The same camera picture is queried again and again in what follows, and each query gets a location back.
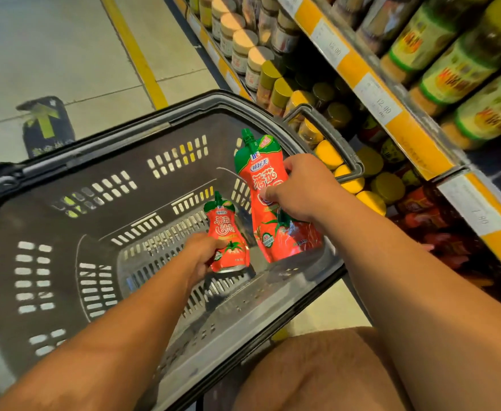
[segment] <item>basket handle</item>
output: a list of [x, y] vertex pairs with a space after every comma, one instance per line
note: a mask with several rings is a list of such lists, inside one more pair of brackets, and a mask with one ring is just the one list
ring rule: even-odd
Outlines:
[[332, 144], [336, 151], [338, 151], [338, 153], [342, 156], [343, 162], [350, 168], [351, 172], [349, 174], [336, 177], [338, 183], [345, 183], [362, 177], [364, 173], [364, 165], [360, 158], [357, 157], [355, 151], [351, 148], [345, 138], [343, 138], [340, 133], [332, 125], [330, 125], [327, 119], [311, 105], [307, 103], [298, 105], [283, 118], [283, 122], [288, 123], [288, 121], [295, 118], [300, 113], [302, 113], [305, 118], [310, 120], [314, 126], [319, 129], [323, 137], [326, 138], [330, 144]]

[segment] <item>person's right arm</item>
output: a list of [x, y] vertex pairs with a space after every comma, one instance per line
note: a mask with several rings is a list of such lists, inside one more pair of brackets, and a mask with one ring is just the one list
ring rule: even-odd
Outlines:
[[501, 410], [501, 304], [338, 185], [310, 154], [261, 193], [334, 243], [417, 411]]

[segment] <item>person's left arm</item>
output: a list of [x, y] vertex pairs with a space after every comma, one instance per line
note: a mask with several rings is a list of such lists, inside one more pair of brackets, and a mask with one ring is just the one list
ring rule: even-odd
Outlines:
[[225, 244], [193, 234], [141, 289], [42, 359], [0, 398], [0, 411], [132, 410], [206, 262]]

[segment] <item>red ketchup packet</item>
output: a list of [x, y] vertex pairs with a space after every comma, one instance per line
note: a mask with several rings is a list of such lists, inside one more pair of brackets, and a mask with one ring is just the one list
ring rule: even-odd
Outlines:
[[204, 211], [209, 218], [209, 236], [229, 241], [226, 248], [217, 249], [210, 265], [214, 272], [240, 271], [250, 265], [247, 242], [235, 224], [235, 206], [214, 192], [214, 200], [205, 203]]
[[322, 237], [313, 225], [288, 216], [274, 202], [263, 200], [259, 191], [288, 179], [281, 146], [270, 135], [260, 142], [245, 128], [245, 146], [235, 155], [235, 169], [250, 186], [250, 204], [254, 237], [268, 262], [322, 245]]

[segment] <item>person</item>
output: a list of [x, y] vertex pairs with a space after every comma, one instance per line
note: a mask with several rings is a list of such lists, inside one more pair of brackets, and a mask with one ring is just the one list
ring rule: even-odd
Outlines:
[[[501, 304], [347, 193], [314, 156], [289, 157], [285, 167], [289, 179], [262, 197], [329, 237], [374, 328], [280, 343], [233, 409], [501, 410]], [[140, 290], [10, 387], [0, 410], [133, 409], [192, 287], [224, 244], [191, 236]]]

